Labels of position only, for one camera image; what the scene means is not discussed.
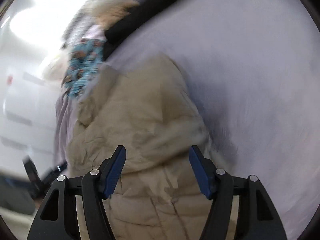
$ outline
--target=white wall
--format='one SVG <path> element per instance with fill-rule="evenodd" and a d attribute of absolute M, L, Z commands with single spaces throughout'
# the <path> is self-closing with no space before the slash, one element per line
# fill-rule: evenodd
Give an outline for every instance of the white wall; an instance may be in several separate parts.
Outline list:
<path fill-rule="evenodd" d="M 10 17 L 0 30 L 0 172 L 26 177 L 27 155 L 40 175 L 53 165 L 60 88 L 41 80 L 40 64 L 59 49 L 64 29 L 84 2 L 15 0 L 0 22 Z"/>

